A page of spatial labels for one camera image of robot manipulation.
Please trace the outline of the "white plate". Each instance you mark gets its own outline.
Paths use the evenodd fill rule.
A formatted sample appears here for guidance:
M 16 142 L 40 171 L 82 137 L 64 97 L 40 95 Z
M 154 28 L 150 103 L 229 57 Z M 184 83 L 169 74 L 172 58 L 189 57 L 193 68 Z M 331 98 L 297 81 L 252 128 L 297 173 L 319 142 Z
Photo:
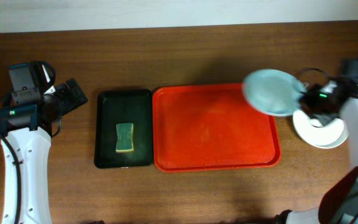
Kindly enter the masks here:
M 341 119 L 335 118 L 329 124 L 323 125 L 318 119 L 311 119 L 302 110 L 296 110 L 292 120 L 299 137 L 314 147 L 332 143 L 344 130 L 347 131 Z

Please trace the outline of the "light blue plate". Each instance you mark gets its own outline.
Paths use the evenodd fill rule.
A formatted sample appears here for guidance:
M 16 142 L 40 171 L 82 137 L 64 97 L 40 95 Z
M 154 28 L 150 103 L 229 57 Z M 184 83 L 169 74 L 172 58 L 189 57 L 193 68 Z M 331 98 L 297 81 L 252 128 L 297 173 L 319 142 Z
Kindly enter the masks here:
M 287 117 L 300 108 L 306 85 L 289 73 L 261 69 L 242 82 L 242 94 L 255 110 L 270 116 Z

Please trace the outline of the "black plastic tray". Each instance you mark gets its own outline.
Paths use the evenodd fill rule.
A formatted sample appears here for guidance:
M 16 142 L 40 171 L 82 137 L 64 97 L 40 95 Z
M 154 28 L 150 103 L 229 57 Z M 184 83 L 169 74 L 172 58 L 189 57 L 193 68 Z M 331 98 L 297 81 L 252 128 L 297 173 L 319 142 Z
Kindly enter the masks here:
M 117 147 L 118 124 L 132 124 L 130 148 Z M 154 161 L 152 92 L 104 91 L 98 96 L 94 164 L 99 169 L 148 166 Z

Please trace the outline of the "green yellow sponge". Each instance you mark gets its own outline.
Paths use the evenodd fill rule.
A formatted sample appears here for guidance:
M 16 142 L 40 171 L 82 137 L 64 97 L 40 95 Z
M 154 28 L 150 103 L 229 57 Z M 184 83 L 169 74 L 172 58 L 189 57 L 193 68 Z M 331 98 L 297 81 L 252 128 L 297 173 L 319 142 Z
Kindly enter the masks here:
M 124 153 L 124 152 L 133 151 L 134 150 L 134 143 L 133 143 L 134 124 L 119 123 L 116 125 L 116 132 L 117 132 L 116 152 Z

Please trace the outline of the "red plastic tray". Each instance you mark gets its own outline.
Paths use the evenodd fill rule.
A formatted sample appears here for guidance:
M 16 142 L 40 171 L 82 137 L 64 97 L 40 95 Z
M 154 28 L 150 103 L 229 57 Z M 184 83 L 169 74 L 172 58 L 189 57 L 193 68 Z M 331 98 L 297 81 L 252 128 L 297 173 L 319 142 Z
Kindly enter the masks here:
M 240 83 L 161 87 L 152 112 L 163 172 L 270 167 L 281 158 L 274 117 L 253 109 Z

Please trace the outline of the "pale green plate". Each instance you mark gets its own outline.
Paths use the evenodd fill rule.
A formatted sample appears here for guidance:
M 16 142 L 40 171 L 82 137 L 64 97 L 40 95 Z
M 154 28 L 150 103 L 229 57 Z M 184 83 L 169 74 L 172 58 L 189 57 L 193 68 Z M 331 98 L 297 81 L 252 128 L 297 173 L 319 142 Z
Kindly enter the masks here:
M 334 142 L 325 145 L 317 145 L 317 147 L 321 149 L 332 149 L 338 147 L 347 140 L 348 135 L 348 132 L 344 130 Z

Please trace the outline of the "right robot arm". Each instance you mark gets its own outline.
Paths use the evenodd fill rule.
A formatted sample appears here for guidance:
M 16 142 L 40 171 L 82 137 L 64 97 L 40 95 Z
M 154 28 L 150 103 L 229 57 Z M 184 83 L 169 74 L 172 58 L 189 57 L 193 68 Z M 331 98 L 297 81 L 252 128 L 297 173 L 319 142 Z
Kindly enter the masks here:
M 339 118 L 349 139 L 350 172 L 322 198 L 319 207 L 296 212 L 285 210 L 272 223 L 358 223 L 358 58 L 344 59 L 334 86 L 312 86 L 299 102 L 310 117 Z

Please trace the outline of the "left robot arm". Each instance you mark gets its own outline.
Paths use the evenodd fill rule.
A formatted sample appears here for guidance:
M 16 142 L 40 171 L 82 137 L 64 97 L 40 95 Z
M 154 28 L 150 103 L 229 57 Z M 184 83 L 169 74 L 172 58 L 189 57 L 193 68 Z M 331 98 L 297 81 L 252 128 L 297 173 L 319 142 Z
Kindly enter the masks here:
M 55 84 L 46 61 L 11 65 L 12 91 L 0 109 L 0 140 L 5 161 L 3 223 L 51 223 L 48 155 L 54 123 L 87 103 L 75 79 Z

